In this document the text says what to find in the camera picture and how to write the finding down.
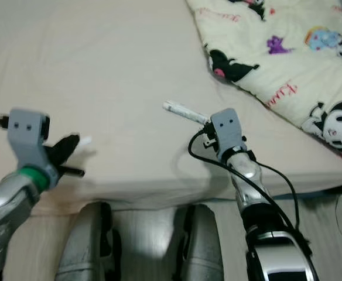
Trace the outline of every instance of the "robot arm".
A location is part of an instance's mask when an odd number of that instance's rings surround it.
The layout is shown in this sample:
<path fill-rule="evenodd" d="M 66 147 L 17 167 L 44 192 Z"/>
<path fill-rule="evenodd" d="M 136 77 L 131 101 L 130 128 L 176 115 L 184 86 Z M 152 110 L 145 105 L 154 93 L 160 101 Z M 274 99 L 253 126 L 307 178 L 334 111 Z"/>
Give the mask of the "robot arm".
<path fill-rule="evenodd" d="M 279 206 L 270 202 L 273 200 L 261 181 L 261 167 L 255 161 L 254 154 L 247 150 L 236 112 L 225 109 L 213 114 L 210 119 L 211 122 L 204 122 L 203 130 L 192 138 L 189 152 L 193 157 L 208 160 L 231 172 L 247 233 L 249 280 L 318 281 L 310 259 L 312 252 L 303 235 L 294 229 Z M 207 135 L 205 148 L 212 146 L 219 162 L 197 156 L 191 151 L 193 141 L 202 132 Z"/>
<path fill-rule="evenodd" d="M 41 113 L 13 109 L 5 126 L 18 170 L 0 181 L 0 280 L 11 236 L 30 216 L 40 194 L 55 187 L 64 173 L 84 175 L 84 171 L 61 166 L 75 150 L 78 135 L 70 135 L 53 147 L 43 146 L 49 122 Z"/>

